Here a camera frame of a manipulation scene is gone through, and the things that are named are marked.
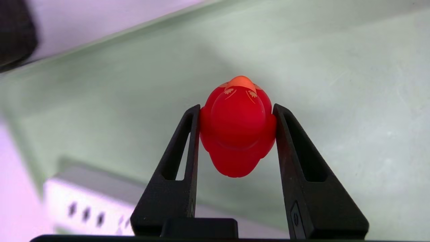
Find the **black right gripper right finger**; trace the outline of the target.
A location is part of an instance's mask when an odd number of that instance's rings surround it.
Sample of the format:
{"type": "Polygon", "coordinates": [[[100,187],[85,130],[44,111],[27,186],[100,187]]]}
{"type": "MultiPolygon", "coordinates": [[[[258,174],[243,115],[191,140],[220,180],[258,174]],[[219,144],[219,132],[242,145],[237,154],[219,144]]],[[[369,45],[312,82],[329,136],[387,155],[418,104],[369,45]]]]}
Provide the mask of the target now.
{"type": "Polygon", "coordinates": [[[291,239],[364,240],[370,224],[299,121],[275,104],[275,140],[291,239]]]}

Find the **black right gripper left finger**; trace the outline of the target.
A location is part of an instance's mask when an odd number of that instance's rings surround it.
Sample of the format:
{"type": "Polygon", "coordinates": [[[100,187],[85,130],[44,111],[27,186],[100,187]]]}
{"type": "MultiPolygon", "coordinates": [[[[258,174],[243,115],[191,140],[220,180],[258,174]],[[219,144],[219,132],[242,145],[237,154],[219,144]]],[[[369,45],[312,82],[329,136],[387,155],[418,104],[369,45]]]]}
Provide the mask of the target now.
{"type": "Polygon", "coordinates": [[[181,118],[131,217],[136,236],[159,236],[172,218],[193,218],[198,183],[200,105],[181,118]]]}

